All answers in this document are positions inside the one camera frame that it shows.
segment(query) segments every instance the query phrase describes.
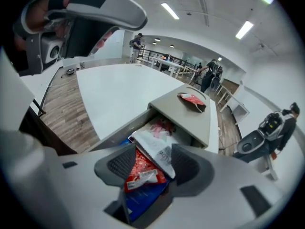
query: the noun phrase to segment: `camera lens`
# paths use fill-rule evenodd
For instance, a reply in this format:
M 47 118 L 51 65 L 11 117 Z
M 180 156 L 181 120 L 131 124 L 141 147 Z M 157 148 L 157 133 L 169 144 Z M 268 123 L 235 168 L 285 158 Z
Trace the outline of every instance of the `camera lens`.
M 55 46 L 50 53 L 50 57 L 54 59 L 57 57 L 58 53 L 59 53 L 59 46 Z

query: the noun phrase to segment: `ceiling track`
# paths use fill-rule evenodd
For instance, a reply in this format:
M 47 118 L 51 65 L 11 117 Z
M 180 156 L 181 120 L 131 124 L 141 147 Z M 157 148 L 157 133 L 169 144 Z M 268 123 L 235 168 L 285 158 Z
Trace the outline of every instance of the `ceiling track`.
M 206 7 L 206 2 L 205 0 L 199 0 L 199 3 L 200 3 L 200 7 L 201 7 L 201 10 L 203 13 L 206 13 L 208 14 L 208 9 Z M 209 17 L 207 15 L 204 15 L 204 23 L 206 26 L 210 26 L 210 23 L 209 23 Z

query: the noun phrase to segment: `ceiling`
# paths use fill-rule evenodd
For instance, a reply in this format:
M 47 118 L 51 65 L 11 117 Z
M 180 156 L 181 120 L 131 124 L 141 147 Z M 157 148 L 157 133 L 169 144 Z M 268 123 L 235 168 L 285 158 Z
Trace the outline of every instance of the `ceiling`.
M 158 37 L 161 41 L 156 42 L 154 39 Z M 157 45 L 169 47 L 171 44 L 175 46 L 175 49 L 180 50 L 182 52 L 186 52 L 189 55 L 193 55 L 197 58 L 203 59 L 206 62 L 209 62 L 212 59 L 218 59 L 221 56 L 222 60 L 219 62 L 220 65 L 224 65 L 226 67 L 234 67 L 240 69 L 236 64 L 228 60 L 227 58 L 219 55 L 217 52 L 214 52 L 208 48 L 199 46 L 195 43 L 183 41 L 177 38 L 171 37 L 160 37 L 156 35 L 145 35 L 143 37 L 144 42 L 143 44 L 152 44 L 153 42 L 157 43 Z
M 254 58 L 293 52 L 292 26 L 276 1 L 261 0 L 135 0 L 147 12 L 148 25 L 164 24 L 176 29 L 197 29 L 227 45 L 239 43 Z M 166 2 L 179 16 L 175 21 L 160 4 Z M 246 20 L 254 27 L 241 40 L 235 35 Z

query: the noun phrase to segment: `baseboard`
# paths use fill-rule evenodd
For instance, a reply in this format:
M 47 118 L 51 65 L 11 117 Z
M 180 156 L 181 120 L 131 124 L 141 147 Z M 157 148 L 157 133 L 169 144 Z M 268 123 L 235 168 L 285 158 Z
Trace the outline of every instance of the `baseboard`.
M 235 123 L 236 123 L 237 121 L 236 121 L 236 119 L 235 119 L 235 116 L 234 116 L 234 114 L 233 114 L 232 109 L 230 108 L 229 105 L 227 105 L 227 107 L 229 108 L 229 110 L 230 110 L 230 112 L 231 112 L 231 115 L 233 116 L 233 119 L 234 119 L 234 121 L 235 121 Z M 237 127 L 237 131 L 238 131 L 238 134 L 239 134 L 239 138 L 242 139 L 242 134 L 240 133 L 239 126 L 236 125 L 236 127 Z
M 54 80 L 54 78 L 55 78 L 55 76 L 56 76 L 58 70 L 61 69 L 61 68 L 63 68 L 63 66 L 61 66 L 61 67 L 59 67 L 59 68 L 57 69 L 57 71 L 55 72 L 54 76 L 52 77 L 52 79 L 51 79 L 50 82 L 49 82 L 49 85 L 48 85 L 48 87 L 47 87 L 47 90 L 46 90 L 46 92 L 44 93 L 44 96 L 43 96 L 42 101 L 41 101 L 41 103 L 40 103 L 40 108 L 41 108 L 41 109 L 42 109 L 42 107 L 43 107 L 44 100 L 46 99 L 46 96 L 47 96 L 47 93 L 48 93 L 49 88 L 50 88 L 50 86 L 51 86 L 51 83 L 52 83 L 52 81 Z M 37 115 L 40 117 L 41 114 L 42 114 L 42 112 L 39 110 Z

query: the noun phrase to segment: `white snack bag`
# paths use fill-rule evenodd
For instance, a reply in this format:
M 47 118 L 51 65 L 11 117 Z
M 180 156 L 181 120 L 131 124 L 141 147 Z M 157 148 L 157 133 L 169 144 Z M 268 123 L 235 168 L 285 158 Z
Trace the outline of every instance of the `white snack bag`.
M 164 138 L 156 138 L 147 130 L 135 132 L 132 136 L 170 178 L 175 177 L 172 167 L 172 148 Z

